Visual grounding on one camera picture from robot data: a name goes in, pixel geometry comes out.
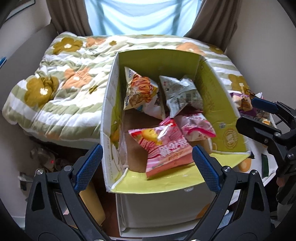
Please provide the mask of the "person's right hand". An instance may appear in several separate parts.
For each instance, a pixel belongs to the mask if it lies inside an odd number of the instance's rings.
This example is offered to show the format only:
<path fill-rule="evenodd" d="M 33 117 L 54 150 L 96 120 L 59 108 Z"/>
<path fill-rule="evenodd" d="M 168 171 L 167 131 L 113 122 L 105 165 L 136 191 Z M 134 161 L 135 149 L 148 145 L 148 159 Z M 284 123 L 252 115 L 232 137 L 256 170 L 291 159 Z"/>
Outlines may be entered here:
<path fill-rule="evenodd" d="M 276 183 L 281 188 L 281 187 L 283 187 L 285 185 L 286 179 L 285 178 L 282 178 L 282 177 L 281 178 L 278 177 L 277 180 L 276 180 Z"/>

